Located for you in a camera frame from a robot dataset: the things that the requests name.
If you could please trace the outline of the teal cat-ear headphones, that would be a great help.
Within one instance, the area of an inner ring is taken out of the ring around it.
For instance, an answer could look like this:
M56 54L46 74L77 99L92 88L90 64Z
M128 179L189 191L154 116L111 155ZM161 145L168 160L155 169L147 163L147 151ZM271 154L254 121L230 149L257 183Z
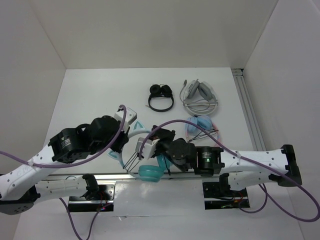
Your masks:
M130 159L127 161L127 163L124 163L122 153L118 153L110 150L107 153L107 155L110 158L118 161L120 166L126 171L127 174L133 177L137 177L138 179L144 182L152 182L152 183L159 182L165 173L168 173L168 174L171 173L170 168L173 165L170 162L168 157L166 157L164 154L161 154L155 157L157 160L158 166L140 165L138 168L137 174L135 174L130 170L129 164L132 165L135 162L135 160L138 159L138 154L136 153L136 150L133 153L133 155L130 157Z

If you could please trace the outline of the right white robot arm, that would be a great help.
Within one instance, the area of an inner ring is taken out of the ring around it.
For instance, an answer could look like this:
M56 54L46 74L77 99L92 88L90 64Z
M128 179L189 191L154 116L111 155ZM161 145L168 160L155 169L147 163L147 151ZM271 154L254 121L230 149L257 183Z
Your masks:
M154 156L164 155L185 173L192 170L203 178L217 176L218 190L230 196L249 186L277 183L280 187L302 185L302 178L292 145L270 151L226 150L215 146L195 146L175 132L153 129L148 140L156 141Z

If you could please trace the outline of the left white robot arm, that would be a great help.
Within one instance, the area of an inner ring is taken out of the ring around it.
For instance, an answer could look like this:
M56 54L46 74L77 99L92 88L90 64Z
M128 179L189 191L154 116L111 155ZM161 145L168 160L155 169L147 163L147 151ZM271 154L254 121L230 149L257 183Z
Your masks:
M95 118L90 124L65 128L30 160L0 177L0 211L17 215L35 204L63 197L92 200L99 185L92 174L67 180L47 181L58 169L75 167L85 159L94 159L103 151L120 152L129 141L132 120L119 115Z

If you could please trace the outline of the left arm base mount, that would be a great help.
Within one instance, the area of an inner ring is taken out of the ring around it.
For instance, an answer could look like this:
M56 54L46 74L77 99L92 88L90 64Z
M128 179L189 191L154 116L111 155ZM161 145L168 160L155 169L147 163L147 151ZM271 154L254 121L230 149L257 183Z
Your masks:
M67 202L68 210L71 213L93 213L114 211L114 199L116 182L99 181L99 191L96 195L87 200L85 197L70 196Z

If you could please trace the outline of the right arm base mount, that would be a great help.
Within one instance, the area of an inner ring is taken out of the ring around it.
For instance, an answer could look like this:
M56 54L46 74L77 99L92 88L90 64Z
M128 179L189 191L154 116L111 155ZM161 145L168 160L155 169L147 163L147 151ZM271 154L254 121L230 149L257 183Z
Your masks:
M250 208L247 189L240 191L222 189L218 182L203 182L203 196L205 210Z

